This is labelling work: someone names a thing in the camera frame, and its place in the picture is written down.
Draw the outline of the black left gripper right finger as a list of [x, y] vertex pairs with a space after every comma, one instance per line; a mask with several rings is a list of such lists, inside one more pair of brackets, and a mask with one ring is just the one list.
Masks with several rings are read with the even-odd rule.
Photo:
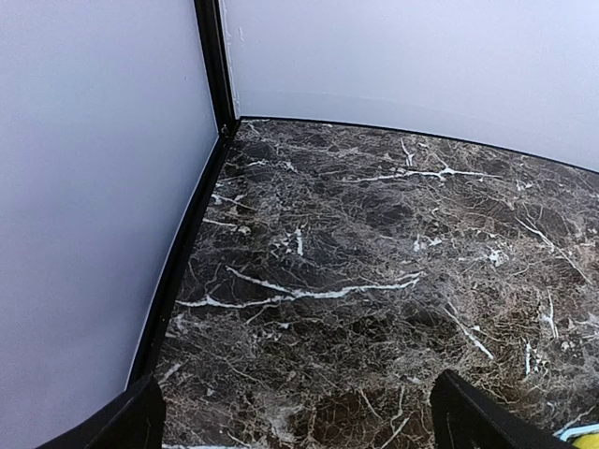
[[431, 417], [437, 448], [571, 446], [508, 412], [451, 369], [442, 371], [434, 382]]

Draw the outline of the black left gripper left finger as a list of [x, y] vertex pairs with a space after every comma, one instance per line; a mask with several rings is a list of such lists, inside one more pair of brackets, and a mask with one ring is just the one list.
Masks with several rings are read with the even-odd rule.
[[147, 375], [42, 449], [160, 449], [165, 419], [160, 386]]

